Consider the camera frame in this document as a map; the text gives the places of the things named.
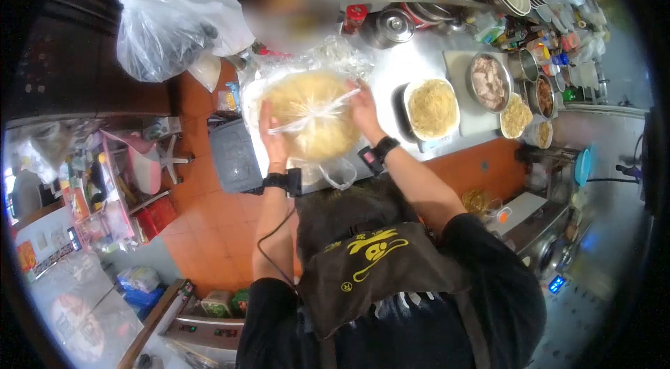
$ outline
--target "metal counter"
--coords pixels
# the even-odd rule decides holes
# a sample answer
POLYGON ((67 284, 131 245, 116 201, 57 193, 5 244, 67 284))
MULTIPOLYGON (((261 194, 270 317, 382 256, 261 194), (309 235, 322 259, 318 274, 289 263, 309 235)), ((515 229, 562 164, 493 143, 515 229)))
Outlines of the metal counter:
MULTIPOLYGON (((368 84, 377 104, 377 116, 382 129, 391 137, 398 139, 401 146, 417 160, 427 161, 498 137, 496 131, 482 132, 467 138, 456 132, 451 139, 440 140, 435 147, 423 153, 419 150, 414 136, 403 125, 403 120, 406 121, 406 119, 404 119, 404 107, 402 106, 403 91, 409 82, 434 77, 449 79, 442 51, 486 50, 495 52, 498 51, 496 48, 478 43, 466 33, 454 32, 445 35, 439 30, 418 30, 409 42, 383 50, 370 47, 359 35, 348 37, 348 41, 358 50, 373 57, 374 70, 368 84)), ((252 135, 252 140, 261 173, 265 176, 267 156, 264 147, 259 146, 261 141, 254 135, 252 135)), ((364 146, 365 143, 360 142, 345 157, 355 166, 357 180, 372 176, 367 166, 356 154, 364 146)), ((309 193, 326 187, 329 187, 328 182, 321 179, 314 184, 303 186, 303 192, 309 193)))

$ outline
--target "black wristband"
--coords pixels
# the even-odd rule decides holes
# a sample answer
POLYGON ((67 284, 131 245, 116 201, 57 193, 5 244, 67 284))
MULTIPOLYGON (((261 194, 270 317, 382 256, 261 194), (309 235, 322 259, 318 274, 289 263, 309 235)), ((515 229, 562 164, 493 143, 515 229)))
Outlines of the black wristband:
POLYGON ((287 174, 279 172, 268 172, 267 177, 263 179, 263 188, 278 187, 289 193, 289 196, 296 197, 302 194, 302 169, 289 169, 287 174))
POLYGON ((386 160, 386 155, 390 150, 398 147, 400 142, 398 139, 391 138, 390 136, 384 136, 377 143, 377 146, 373 148, 374 157, 379 161, 380 164, 383 164, 386 160))

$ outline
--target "cutting board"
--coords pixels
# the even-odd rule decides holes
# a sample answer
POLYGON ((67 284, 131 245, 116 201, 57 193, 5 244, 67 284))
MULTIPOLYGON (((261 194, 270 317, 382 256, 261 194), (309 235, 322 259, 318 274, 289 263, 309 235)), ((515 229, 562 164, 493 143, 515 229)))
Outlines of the cutting board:
MULTIPOLYGON (((487 112, 478 102, 474 101, 465 84, 465 74, 472 58, 478 52, 475 51, 444 51, 444 63, 447 65, 449 82, 454 87, 458 106, 460 107, 461 121, 458 126, 461 136, 470 136, 489 130, 500 129, 500 118, 498 114, 487 112)), ((507 65, 507 54, 493 53, 498 61, 507 65)))

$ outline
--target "blue light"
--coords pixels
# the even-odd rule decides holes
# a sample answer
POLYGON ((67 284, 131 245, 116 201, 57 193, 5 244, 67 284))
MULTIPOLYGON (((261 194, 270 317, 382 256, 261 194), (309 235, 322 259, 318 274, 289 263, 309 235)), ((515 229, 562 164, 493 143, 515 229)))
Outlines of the blue light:
POLYGON ((560 276, 557 276, 553 278, 553 281, 549 283, 549 292, 551 293, 557 293, 559 289, 561 289, 561 286, 565 283, 565 279, 563 279, 560 276))

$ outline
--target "floor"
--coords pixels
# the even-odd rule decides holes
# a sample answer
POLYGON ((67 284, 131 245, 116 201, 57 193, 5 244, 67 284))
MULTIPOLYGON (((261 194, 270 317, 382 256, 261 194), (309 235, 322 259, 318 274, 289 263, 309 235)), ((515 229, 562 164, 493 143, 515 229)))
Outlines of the floor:
MULTIPOLYGON (((235 80, 235 70, 229 63, 222 63, 212 94, 189 73, 181 74, 179 80, 183 138, 177 151, 193 153, 196 158, 178 167, 183 183, 172 187, 163 175, 163 184, 172 189, 170 197, 179 216, 161 237, 181 273, 196 285, 198 297, 204 297, 211 289, 236 290, 253 281, 253 231, 263 199, 223 192, 212 162, 206 120, 217 105, 218 91, 235 80)), ((492 199, 504 199, 523 187, 524 168, 513 155, 518 146, 515 140, 499 138, 436 158, 427 165, 459 194, 484 189, 492 199)), ((297 216, 289 225, 295 243, 297 216)), ((296 258, 294 268, 301 274, 296 258)))

